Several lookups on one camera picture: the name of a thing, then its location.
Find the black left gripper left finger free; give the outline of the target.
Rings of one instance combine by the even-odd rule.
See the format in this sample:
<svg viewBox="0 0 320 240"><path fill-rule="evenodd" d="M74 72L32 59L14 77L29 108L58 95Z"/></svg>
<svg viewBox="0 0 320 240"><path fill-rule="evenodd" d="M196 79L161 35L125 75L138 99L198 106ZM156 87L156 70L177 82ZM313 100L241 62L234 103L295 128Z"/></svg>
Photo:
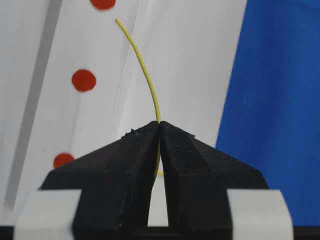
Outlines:
<svg viewBox="0 0 320 240"><path fill-rule="evenodd" d="M159 124L51 170L41 190L81 190L72 232L77 240L124 239L148 226Z"/></svg>

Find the black left gripper right finger holding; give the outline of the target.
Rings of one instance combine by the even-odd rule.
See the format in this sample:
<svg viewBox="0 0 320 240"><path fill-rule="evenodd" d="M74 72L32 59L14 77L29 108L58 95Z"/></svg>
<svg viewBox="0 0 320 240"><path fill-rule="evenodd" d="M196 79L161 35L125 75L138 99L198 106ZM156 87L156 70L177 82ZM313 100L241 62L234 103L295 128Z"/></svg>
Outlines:
<svg viewBox="0 0 320 240"><path fill-rule="evenodd" d="M262 173L194 135L159 124L168 226L186 240L231 240L228 189L268 189Z"/></svg>

